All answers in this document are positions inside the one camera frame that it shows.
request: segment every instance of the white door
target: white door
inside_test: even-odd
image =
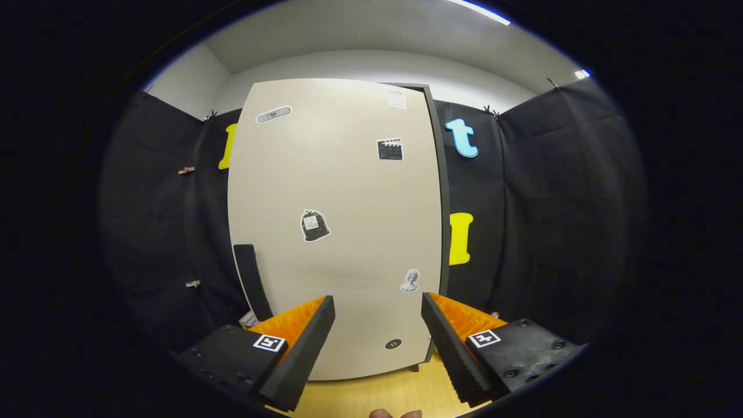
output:
[[[423,93],[356,80],[254,84],[233,142],[228,211],[232,244],[255,246],[274,315],[334,297],[310,380],[425,361],[421,292],[439,291],[442,219]]]

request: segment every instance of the sticker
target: sticker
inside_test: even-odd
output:
[[[454,146],[457,151],[467,158],[475,158],[477,156],[477,147],[470,144],[470,137],[468,135],[474,135],[475,131],[471,126],[464,124],[464,119],[457,118],[446,122],[444,126],[452,131],[454,135]]]
[[[268,112],[265,112],[263,115],[258,115],[256,117],[256,123],[260,125],[261,123],[266,123],[270,120],[278,119],[281,116],[286,116],[291,113],[291,106],[282,106],[278,109],[269,110]]]
[[[303,218],[302,221],[305,222],[305,230],[319,228],[319,225],[317,224],[317,215],[308,216]]]
[[[313,242],[330,235],[330,228],[325,222],[325,216],[317,210],[305,209],[299,221],[305,242]]]
[[[405,94],[401,91],[388,90],[387,91],[387,103],[390,106],[398,109],[407,109],[407,103],[405,102]]]
[[[475,344],[475,347],[477,348],[482,348],[486,345],[495,344],[496,342],[501,341],[501,338],[490,330],[478,332],[477,334],[470,335],[468,338]]]
[[[273,351],[274,353],[277,353],[279,351],[279,348],[281,348],[282,345],[284,345],[284,342],[286,340],[280,337],[272,337],[271,335],[261,335],[261,338],[258,338],[258,341],[256,341],[255,344],[253,344],[253,347],[260,348],[262,350],[267,351]]]
[[[377,154],[380,160],[403,160],[403,140],[399,138],[377,140]]]
[[[403,345],[403,340],[395,338],[394,340],[389,340],[387,344],[384,344],[384,348],[386,348],[387,350],[393,350],[401,345]]]
[[[418,290],[418,278],[421,276],[421,272],[417,269],[408,270],[408,274],[405,275],[405,283],[400,286],[400,290],[403,292],[415,292]]]

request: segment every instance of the round black sticker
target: round black sticker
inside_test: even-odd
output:
[[[384,347],[387,350],[392,350],[394,348],[398,348],[402,344],[403,344],[403,340],[399,338],[395,338],[394,340],[390,340],[390,342],[388,342],[387,344],[384,344]]]

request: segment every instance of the ceiling light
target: ceiling light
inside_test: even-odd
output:
[[[503,19],[502,17],[496,15],[495,13],[489,10],[486,10],[476,4],[472,4],[464,0],[447,0],[447,1],[451,1],[454,4],[459,4],[460,6],[465,6],[466,8],[470,10],[474,10],[475,12],[480,13],[481,15],[485,15],[498,23],[502,23],[503,25],[506,25],[506,26],[510,25],[510,21]]]

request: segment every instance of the statue bust sticker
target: statue bust sticker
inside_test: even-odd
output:
[[[400,286],[400,290],[403,292],[415,292],[418,290],[418,278],[421,273],[417,269],[408,270],[408,274],[405,275],[405,283]]]

